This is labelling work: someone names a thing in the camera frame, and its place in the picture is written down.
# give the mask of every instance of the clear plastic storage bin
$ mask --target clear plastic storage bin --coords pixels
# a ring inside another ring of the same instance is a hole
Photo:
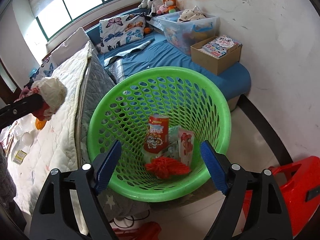
[[[183,11],[169,13],[157,18],[164,29],[167,41],[184,54],[190,55],[190,46],[215,36],[218,16],[204,14],[206,19],[178,23],[177,20],[182,13]]]

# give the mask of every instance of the butterfly pillow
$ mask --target butterfly pillow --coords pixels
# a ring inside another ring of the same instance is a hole
[[[33,81],[41,80],[43,77],[51,77],[52,72],[58,67],[58,65],[49,56],[44,62],[42,62],[40,68],[33,73],[30,77]]]
[[[101,53],[110,52],[142,39],[145,26],[144,14],[120,15],[101,20],[99,24]]]

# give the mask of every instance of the green window frame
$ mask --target green window frame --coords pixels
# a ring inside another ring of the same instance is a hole
[[[65,6],[65,8],[66,8],[66,10],[67,10],[67,12],[68,12],[68,15],[69,15],[69,17],[70,17],[70,22],[68,22],[66,25],[64,25],[60,30],[58,30],[58,31],[57,31],[55,34],[53,34],[51,37],[48,37],[48,35],[47,35],[47,33],[45,32],[44,28],[42,27],[41,22],[40,22],[40,20],[39,20],[38,17],[36,17],[36,21],[37,21],[37,23],[38,23],[38,25],[39,25],[39,27],[40,27],[40,29],[41,29],[41,31],[42,31],[45,39],[46,39],[47,42],[48,42],[48,41],[50,41],[54,36],[56,36],[59,32],[61,32],[61,31],[62,31],[63,29],[65,29],[66,27],[68,27],[68,25],[70,25],[71,23],[73,23],[74,21],[78,20],[79,18],[81,18],[82,16],[86,15],[87,13],[95,10],[96,8],[98,8],[98,7],[100,7],[100,6],[103,6],[103,5],[105,5],[105,4],[109,3],[109,2],[112,2],[112,1],[114,1],[114,0],[107,0],[107,1],[101,0],[101,1],[102,1],[101,4],[93,7],[92,9],[84,12],[83,14],[81,14],[81,15],[79,15],[78,17],[76,17],[76,18],[73,19],[73,18],[71,17],[71,15],[70,15],[70,12],[69,12],[69,10],[68,10],[68,8],[67,8],[67,5],[66,5],[65,1],[62,0],[63,4],[64,4],[64,6]]]

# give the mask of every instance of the wooden headboard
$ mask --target wooden headboard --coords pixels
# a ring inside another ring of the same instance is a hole
[[[89,30],[90,28],[92,28],[93,26],[97,25],[99,23],[100,20],[103,20],[103,19],[107,19],[107,18],[111,18],[111,17],[114,17],[120,13],[123,13],[123,12],[126,12],[126,11],[129,11],[129,10],[132,10],[132,9],[135,9],[138,7],[138,5],[140,5],[141,2],[137,2],[137,3],[133,3],[133,4],[130,4],[130,5],[127,5],[127,6],[124,6],[122,8],[119,8],[115,11],[112,11],[104,16],[101,16],[100,18],[98,19],[95,19],[94,21],[88,23],[87,25],[83,26],[83,29],[84,31],[87,31]],[[49,57],[51,55],[51,52],[53,52],[57,47],[60,46],[61,43],[63,43],[66,39],[64,39],[63,41],[61,41],[56,47],[54,47],[51,51],[49,51],[47,53],[47,55],[45,55],[45,57],[42,59],[42,61],[44,61],[47,57]]]

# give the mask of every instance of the pink butterfly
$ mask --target pink butterfly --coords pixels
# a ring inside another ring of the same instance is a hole
[[[107,28],[111,27],[113,24],[118,24],[119,26],[123,26],[120,17],[112,18],[108,21]]]

